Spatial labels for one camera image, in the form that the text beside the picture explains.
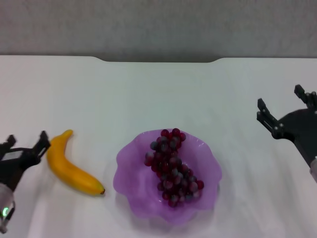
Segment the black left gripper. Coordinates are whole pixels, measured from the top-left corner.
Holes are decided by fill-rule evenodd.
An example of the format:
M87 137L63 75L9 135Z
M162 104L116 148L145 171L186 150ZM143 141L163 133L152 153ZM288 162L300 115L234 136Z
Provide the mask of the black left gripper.
M0 152L7 153L15 143L15 137L10 135L6 142L0 145ZM28 168L37 165L50 146L46 131L42 131L39 140L32 149L16 148L11 150L10 153L21 152L21 155L17 158L0 161L0 182L15 191L24 172Z

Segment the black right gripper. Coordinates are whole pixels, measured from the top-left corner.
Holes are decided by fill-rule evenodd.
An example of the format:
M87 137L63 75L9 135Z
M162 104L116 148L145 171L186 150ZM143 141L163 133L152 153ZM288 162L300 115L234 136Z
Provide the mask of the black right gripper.
M317 93L306 92L298 84L295 95L302 100L308 109L300 109L288 113L277 120L268 110L262 98L258 99L257 121L259 121L274 139L291 141L304 158L308 166L317 156Z

